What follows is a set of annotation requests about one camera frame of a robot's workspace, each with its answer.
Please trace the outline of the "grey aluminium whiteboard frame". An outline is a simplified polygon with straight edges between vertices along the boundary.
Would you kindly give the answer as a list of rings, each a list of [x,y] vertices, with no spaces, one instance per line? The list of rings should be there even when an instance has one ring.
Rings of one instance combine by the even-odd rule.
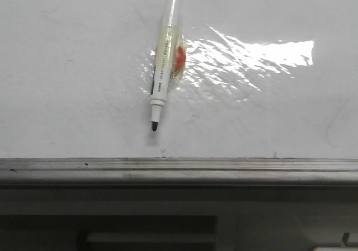
[[[356,159],[3,158],[3,186],[356,186]]]

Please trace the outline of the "red magnet taped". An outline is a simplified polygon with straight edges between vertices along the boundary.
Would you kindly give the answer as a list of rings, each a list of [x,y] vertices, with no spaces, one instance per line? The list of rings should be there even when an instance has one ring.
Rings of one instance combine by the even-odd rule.
[[[180,31],[176,43],[175,63],[171,72],[171,79],[179,80],[182,78],[186,65],[186,44],[183,33]]]

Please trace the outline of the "white whiteboard marker pen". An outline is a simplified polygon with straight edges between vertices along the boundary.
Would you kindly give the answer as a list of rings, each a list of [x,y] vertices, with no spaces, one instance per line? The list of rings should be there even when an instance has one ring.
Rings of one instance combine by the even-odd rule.
[[[165,0],[164,3],[150,94],[152,131],[158,129],[161,113],[167,101],[169,79],[175,66],[181,1]]]

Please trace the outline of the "white whiteboard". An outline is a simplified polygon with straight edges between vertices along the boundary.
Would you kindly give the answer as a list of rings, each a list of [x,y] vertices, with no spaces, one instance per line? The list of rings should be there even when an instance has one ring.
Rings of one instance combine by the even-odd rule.
[[[1,0],[1,157],[357,157],[357,0],[182,0],[157,131],[164,0]]]

